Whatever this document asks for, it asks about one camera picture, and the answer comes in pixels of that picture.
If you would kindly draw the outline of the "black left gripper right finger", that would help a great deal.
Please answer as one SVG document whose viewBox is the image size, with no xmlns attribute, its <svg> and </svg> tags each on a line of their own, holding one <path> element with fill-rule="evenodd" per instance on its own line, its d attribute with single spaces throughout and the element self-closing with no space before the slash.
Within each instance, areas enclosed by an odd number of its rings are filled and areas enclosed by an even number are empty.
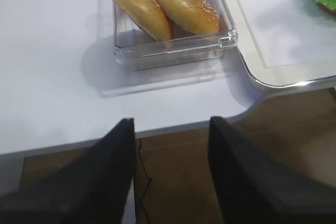
<svg viewBox="0 0 336 224">
<path fill-rule="evenodd" d="M 208 163 L 224 223 L 335 223 L 334 187 L 273 159 L 219 116 Z"/>
</svg>

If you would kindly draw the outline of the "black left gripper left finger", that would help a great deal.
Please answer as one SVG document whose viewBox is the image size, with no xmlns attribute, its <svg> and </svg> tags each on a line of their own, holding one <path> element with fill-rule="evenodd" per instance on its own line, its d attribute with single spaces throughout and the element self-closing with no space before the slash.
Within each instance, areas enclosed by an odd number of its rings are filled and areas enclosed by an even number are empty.
<svg viewBox="0 0 336 224">
<path fill-rule="evenodd" d="M 50 176 L 1 197 L 1 223 L 121 223 L 135 170 L 132 119 Z"/>
</svg>

